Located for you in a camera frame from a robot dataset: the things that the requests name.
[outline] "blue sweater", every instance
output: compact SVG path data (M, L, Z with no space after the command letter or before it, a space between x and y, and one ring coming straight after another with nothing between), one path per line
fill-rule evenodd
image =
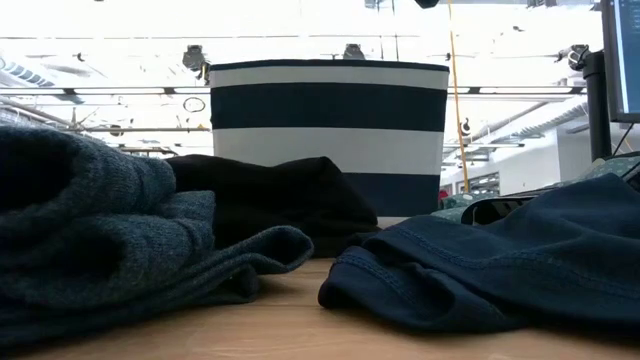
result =
M640 329L640 194L615 175L545 193L487 226L419 216L361 245L336 260L322 306L437 332Z
M249 302L313 251L290 227L215 250L214 205L164 161L0 127L0 348Z

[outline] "striped basket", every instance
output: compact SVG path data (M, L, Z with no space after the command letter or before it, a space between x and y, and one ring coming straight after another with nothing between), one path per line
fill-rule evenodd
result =
M381 217L437 209L449 69L366 60L212 66L216 156L327 156Z

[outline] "fabric bin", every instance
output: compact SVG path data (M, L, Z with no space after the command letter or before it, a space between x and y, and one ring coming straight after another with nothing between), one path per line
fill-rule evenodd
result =
M213 65L214 154L327 156L381 217L437 209L449 69L367 60Z

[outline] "black garment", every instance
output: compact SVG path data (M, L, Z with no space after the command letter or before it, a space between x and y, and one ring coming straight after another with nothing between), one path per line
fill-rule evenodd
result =
M612 174L544 193L486 226L415 217L347 249L319 302L426 331L637 331L638 219L640 194Z
M311 255L291 227L215 250L214 205L211 191L176 194L164 161L0 127L0 348L248 302L258 274Z
M274 167L214 156L168 159L178 191L213 190L215 236L226 247L276 225L311 237L314 257L335 257L355 233L379 230L375 212L326 157Z

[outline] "navy and white stripe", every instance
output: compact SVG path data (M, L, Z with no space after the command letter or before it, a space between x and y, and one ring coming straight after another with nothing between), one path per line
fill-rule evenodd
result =
M446 67L266 60L209 76L215 155L266 166L327 156L380 216L436 209Z

